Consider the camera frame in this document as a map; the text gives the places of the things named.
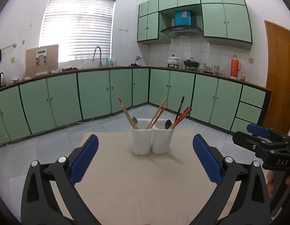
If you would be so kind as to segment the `black chopstick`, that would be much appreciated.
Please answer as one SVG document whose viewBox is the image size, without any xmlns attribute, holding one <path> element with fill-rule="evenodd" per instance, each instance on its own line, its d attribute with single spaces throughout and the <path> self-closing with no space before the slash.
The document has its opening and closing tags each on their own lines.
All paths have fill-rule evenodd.
<svg viewBox="0 0 290 225">
<path fill-rule="evenodd" d="M 185 96 L 183 96 L 181 101 L 180 101 L 180 105 L 179 105 L 179 108 L 178 108 L 178 111 L 177 111 L 176 118 L 175 118 L 174 122 L 177 121 L 178 117 L 180 116 L 180 112 L 181 112 L 181 108 L 183 106 L 184 99 L 185 99 Z"/>
</svg>

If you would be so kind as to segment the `black plastic spoon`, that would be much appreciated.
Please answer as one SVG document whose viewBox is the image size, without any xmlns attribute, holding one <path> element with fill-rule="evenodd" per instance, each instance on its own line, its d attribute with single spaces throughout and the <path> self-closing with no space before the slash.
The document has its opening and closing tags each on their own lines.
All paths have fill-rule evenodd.
<svg viewBox="0 0 290 225">
<path fill-rule="evenodd" d="M 172 125 L 172 121 L 170 119 L 168 119 L 166 122 L 165 122 L 165 129 L 169 129 Z"/>
</svg>

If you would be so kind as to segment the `red floral chopstick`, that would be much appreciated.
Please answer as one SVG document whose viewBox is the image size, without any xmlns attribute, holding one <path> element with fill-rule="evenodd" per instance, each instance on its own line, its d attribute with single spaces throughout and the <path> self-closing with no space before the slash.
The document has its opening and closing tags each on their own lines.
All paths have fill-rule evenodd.
<svg viewBox="0 0 290 225">
<path fill-rule="evenodd" d="M 159 111 L 159 113 L 157 114 L 157 116 L 154 118 L 154 120 L 152 121 L 151 125 L 149 126 L 149 129 L 151 129 L 154 124 L 157 122 L 157 120 L 160 118 L 160 116 L 162 115 L 163 111 L 165 110 L 164 107 L 162 107 Z"/>
</svg>

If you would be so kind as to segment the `silver metal spoon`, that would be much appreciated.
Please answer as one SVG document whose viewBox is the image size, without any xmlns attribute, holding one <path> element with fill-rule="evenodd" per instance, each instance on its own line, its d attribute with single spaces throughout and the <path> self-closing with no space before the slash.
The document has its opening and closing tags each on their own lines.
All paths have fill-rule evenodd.
<svg viewBox="0 0 290 225">
<path fill-rule="evenodd" d="M 137 118 L 136 118 L 136 117 L 133 117 L 133 118 L 132 118 L 132 121 L 133 121 L 133 123 L 135 124 L 135 127 L 137 128 Z"/>
</svg>

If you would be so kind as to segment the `plain bamboo chopstick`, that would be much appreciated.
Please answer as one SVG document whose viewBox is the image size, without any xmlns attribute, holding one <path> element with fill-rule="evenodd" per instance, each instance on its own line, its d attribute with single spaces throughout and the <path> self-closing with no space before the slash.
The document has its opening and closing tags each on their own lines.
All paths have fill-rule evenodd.
<svg viewBox="0 0 290 225">
<path fill-rule="evenodd" d="M 152 119 L 150 120 L 150 123 L 149 123 L 148 126 L 147 126 L 147 130 L 150 129 L 150 128 L 152 127 L 152 123 L 153 123 L 153 121 L 155 120 L 156 116 L 158 115 L 158 113 L 160 112 L 161 108 L 162 108 L 163 105 L 165 104 L 166 100 L 167 100 L 167 99 L 164 99 L 164 100 L 162 101 L 162 103 L 160 104 L 160 106 L 158 107 L 156 113 L 154 114 L 154 116 L 153 116 Z"/>
</svg>

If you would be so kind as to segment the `glass jar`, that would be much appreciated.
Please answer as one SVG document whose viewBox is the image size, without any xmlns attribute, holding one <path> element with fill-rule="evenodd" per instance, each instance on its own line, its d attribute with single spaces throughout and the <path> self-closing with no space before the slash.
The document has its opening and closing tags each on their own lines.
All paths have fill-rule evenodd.
<svg viewBox="0 0 290 225">
<path fill-rule="evenodd" d="M 240 76 L 240 81 L 245 82 L 245 79 L 246 79 L 246 74 L 245 72 L 242 72 Z"/>
</svg>

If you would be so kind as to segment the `orange thermos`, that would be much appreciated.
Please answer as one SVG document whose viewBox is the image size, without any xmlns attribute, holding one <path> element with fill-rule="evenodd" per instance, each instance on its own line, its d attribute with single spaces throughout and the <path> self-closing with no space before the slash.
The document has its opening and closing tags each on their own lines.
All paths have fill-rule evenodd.
<svg viewBox="0 0 290 225">
<path fill-rule="evenodd" d="M 231 59 L 230 77 L 237 79 L 240 69 L 241 69 L 241 63 L 239 62 L 238 57 L 234 55 Z"/>
</svg>

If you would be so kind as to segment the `black wok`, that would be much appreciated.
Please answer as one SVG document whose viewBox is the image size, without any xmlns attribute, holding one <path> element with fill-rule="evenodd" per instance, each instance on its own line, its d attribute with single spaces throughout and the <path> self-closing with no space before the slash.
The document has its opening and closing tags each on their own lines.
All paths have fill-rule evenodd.
<svg viewBox="0 0 290 225">
<path fill-rule="evenodd" d="M 195 61 L 193 57 L 190 59 L 184 60 L 184 66 L 186 70 L 196 71 L 199 67 L 199 62 Z"/>
</svg>

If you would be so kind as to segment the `lower green cabinets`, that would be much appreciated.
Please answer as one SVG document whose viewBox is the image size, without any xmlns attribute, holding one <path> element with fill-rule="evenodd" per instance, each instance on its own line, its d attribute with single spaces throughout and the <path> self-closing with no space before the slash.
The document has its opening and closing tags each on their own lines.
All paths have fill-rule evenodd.
<svg viewBox="0 0 290 225">
<path fill-rule="evenodd" d="M 227 132 L 261 125 L 271 91 L 247 82 L 157 67 L 70 71 L 0 87 L 0 145 L 142 104 L 177 112 Z"/>
</svg>

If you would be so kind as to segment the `green cabinets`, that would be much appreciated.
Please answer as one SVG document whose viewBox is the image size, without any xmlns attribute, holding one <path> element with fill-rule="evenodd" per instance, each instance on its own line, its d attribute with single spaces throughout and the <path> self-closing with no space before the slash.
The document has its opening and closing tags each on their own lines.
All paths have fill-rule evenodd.
<svg viewBox="0 0 290 225">
<path fill-rule="evenodd" d="M 142 104 L 177 112 L 227 132 L 261 125 L 271 91 L 247 82 L 157 67 L 70 71 L 0 87 L 0 145 Z"/>
<path fill-rule="evenodd" d="M 168 44 L 203 37 L 209 44 L 252 48 L 245 0 L 149 0 L 139 5 L 137 41 Z"/>
</svg>

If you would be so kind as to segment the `white ceramic pot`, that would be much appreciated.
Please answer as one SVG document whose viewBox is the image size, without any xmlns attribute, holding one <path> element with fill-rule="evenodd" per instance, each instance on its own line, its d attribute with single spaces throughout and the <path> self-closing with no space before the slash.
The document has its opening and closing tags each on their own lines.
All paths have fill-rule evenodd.
<svg viewBox="0 0 290 225">
<path fill-rule="evenodd" d="M 178 69 L 179 68 L 179 59 L 174 55 L 169 56 L 167 58 L 167 67 Z"/>
</svg>

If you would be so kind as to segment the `upper green cabinets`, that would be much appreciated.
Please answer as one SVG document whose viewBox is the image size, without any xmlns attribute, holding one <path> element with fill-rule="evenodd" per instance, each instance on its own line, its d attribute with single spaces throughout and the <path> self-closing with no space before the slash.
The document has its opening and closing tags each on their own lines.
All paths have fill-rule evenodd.
<svg viewBox="0 0 290 225">
<path fill-rule="evenodd" d="M 137 41 L 168 44 L 203 37 L 209 44 L 252 48 L 245 0 L 149 0 L 139 5 Z"/>
</svg>

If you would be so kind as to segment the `blue box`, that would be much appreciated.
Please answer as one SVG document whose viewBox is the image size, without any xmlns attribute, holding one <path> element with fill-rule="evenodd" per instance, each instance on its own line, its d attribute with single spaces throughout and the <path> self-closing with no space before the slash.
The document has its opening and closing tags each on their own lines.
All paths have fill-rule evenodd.
<svg viewBox="0 0 290 225">
<path fill-rule="evenodd" d="M 196 16 L 192 11 L 179 11 L 174 14 L 175 26 L 197 26 Z"/>
</svg>

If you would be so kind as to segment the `electric kettle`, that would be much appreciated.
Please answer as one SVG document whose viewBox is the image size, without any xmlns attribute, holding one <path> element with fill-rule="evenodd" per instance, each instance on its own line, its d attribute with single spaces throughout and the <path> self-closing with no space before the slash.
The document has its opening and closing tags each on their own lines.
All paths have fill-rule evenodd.
<svg viewBox="0 0 290 225">
<path fill-rule="evenodd" d="M 6 86 L 6 78 L 5 74 L 2 72 L 0 73 L 0 87 Z"/>
</svg>

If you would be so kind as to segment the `towel rail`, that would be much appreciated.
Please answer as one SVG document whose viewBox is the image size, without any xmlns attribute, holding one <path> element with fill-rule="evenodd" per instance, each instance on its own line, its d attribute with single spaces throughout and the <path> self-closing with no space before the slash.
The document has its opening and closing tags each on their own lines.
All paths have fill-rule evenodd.
<svg viewBox="0 0 290 225">
<path fill-rule="evenodd" d="M 11 48 L 11 47 L 16 48 L 17 47 L 17 44 L 16 43 L 13 43 L 12 45 L 8 45 L 6 47 L 3 47 L 3 48 L 0 49 L 0 52 L 2 52 L 3 50 L 6 50 L 8 48 Z"/>
</svg>

